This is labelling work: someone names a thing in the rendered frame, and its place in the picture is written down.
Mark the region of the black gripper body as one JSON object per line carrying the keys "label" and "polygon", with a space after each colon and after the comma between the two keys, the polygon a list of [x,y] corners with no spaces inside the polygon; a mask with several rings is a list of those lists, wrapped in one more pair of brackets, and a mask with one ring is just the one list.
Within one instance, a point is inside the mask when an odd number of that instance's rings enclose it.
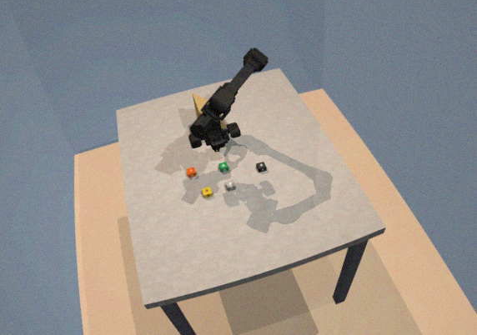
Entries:
{"label": "black gripper body", "polygon": [[[214,124],[212,125],[212,127],[209,129],[210,132],[215,130],[216,127],[219,127],[220,131],[225,133],[227,132],[228,134],[230,134],[230,137],[231,138],[237,138],[237,137],[240,137],[241,136],[241,133],[240,133],[240,129],[239,129],[239,126],[237,123],[233,122],[233,123],[230,123],[230,124],[226,124],[226,129],[223,129],[221,128],[221,123],[220,121],[218,122],[218,124]],[[201,147],[202,145],[202,140],[204,140],[206,142],[206,144],[208,144],[209,142],[206,141],[206,137],[204,135],[204,137],[202,138],[197,138],[195,137],[192,133],[189,134],[189,140],[190,140],[190,145],[191,145],[191,148],[199,148]]]}

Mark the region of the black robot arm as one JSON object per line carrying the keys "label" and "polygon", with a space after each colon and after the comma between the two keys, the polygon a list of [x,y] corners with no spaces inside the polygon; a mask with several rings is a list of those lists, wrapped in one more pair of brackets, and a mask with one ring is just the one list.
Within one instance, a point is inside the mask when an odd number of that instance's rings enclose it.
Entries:
{"label": "black robot arm", "polygon": [[[220,120],[227,116],[230,108],[235,102],[235,96],[238,90],[252,73],[261,72],[268,64],[268,57],[263,55],[256,47],[250,48],[249,52],[244,56],[244,66],[236,74],[231,82],[226,82],[223,86],[218,87],[214,94],[201,109],[200,115],[193,125],[190,127],[191,133],[196,138],[206,137],[206,141],[210,143],[213,150],[223,148],[225,143],[229,141],[227,132],[221,132],[219,127],[210,132],[210,128],[214,124],[218,124]],[[219,114],[223,113],[220,117]]]}

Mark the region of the green block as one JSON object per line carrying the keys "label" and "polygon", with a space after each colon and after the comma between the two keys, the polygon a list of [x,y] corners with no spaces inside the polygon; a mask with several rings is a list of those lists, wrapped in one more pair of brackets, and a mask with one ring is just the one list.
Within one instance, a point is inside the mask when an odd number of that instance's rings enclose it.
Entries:
{"label": "green block", "polygon": [[222,162],[222,163],[219,163],[218,164],[219,166],[219,169],[220,169],[220,172],[225,172],[225,171],[228,171],[228,165],[226,162]]}

